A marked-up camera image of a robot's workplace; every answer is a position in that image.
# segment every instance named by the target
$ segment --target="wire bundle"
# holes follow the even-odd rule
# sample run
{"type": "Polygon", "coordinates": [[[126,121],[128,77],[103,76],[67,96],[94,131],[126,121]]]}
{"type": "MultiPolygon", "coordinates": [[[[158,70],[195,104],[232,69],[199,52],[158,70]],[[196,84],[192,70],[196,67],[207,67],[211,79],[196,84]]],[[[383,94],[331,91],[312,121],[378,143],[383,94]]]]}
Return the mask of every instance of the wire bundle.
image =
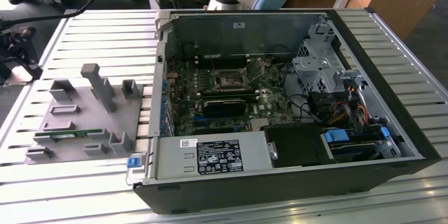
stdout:
{"type": "Polygon", "coordinates": [[[83,14],[86,10],[91,7],[96,0],[90,0],[86,5],[74,13],[64,14],[64,15],[54,15],[54,16],[46,16],[46,17],[34,17],[34,18],[23,18],[16,20],[7,20],[3,22],[0,28],[7,29],[18,24],[28,23],[28,22],[38,22],[44,20],[52,20],[52,19],[63,19],[63,18],[72,18],[78,15],[83,14]]]}
{"type": "Polygon", "coordinates": [[[328,124],[334,124],[335,122],[343,120],[348,114],[347,114],[347,111],[344,111],[339,116],[338,115],[338,110],[339,110],[339,107],[343,105],[344,103],[343,102],[338,102],[336,105],[335,105],[335,112],[334,112],[334,119],[328,121],[328,124]]]}

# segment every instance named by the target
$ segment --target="label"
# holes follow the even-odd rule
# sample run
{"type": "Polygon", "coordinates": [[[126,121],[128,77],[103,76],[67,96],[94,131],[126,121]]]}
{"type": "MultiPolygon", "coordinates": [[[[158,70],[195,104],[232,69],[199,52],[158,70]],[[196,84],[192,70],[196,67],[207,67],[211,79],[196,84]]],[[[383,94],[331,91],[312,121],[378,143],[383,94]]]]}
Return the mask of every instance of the label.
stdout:
{"type": "Polygon", "coordinates": [[[182,139],[180,147],[196,147],[198,139],[182,139]]]}
{"type": "Polygon", "coordinates": [[[210,58],[219,58],[219,57],[222,57],[222,55],[204,55],[203,56],[204,57],[204,59],[210,59],[210,58]]]}
{"type": "Polygon", "coordinates": [[[52,138],[75,138],[76,136],[74,134],[66,134],[66,135],[55,135],[55,136],[51,136],[52,138]]]}
{"type": "Polygon", "coordinates": [[[200,175],[244,171],[238,140],[198,143],[196,150],[200,175]]]}
{"type": "Polygon", "coordinates": [[[234,23],[234,29],[246,28],[246,23],[234,23]]]}

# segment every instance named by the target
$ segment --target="colored wires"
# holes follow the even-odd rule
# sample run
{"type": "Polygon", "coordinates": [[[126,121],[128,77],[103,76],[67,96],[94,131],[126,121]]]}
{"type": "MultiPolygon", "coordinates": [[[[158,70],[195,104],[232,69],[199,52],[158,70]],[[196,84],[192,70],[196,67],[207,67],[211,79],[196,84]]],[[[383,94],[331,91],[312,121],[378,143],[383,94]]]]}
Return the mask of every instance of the colored wires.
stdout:
{"type": "Polygon", "coordinates": [[[363,110],[366,124],[370,125],[370,112],[367,111],[366,107],[362,104],[356,104],[358,108],[363,110]]]}
{"type": "Polygon", "coordinates": [[[330,120],[328,124],[334,124],[335,122],[339,122],[342,121],[343,119],[346,119],[346,117],[348,116],[347,114],[347,111],[344,111],[343,113],[340,113],[340,115],[338,115],[338,112],[339,112],[339,108],[340,106],[343,106],[344,103],[343,102],[338,102],[336,105],[335,105],[335,112],[334,112],[334,119],[330,120]]]}

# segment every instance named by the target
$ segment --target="gray 3d printed holder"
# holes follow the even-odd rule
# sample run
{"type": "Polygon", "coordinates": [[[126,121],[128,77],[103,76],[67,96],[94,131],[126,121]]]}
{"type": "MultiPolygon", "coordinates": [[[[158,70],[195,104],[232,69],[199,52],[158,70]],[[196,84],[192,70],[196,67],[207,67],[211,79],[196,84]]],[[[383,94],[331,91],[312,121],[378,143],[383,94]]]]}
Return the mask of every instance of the gray 3d printed holder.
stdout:
{"type": "Polygon", "coordinates": [[[38,145],[26,153],[27,164],[128,157],[134,153],[143,85],[124,80],[112,86],[98,64],[84,64],[82,76],[92,87],[74,88],[56,80],[54,100],[35,134],[38,145]]]}

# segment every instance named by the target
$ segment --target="motherboard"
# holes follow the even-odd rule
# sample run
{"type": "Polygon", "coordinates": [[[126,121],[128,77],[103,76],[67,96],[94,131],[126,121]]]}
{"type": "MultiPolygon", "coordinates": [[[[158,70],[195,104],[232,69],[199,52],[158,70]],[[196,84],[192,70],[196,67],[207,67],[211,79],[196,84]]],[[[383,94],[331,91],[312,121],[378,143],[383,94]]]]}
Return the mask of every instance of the motherboard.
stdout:
{"type": "Polygon", "coordinates": [[[170,62],[176,136],[259,131],[295,121],[283,88],[287,64],[270,56],[231,57],[170,62]]]}

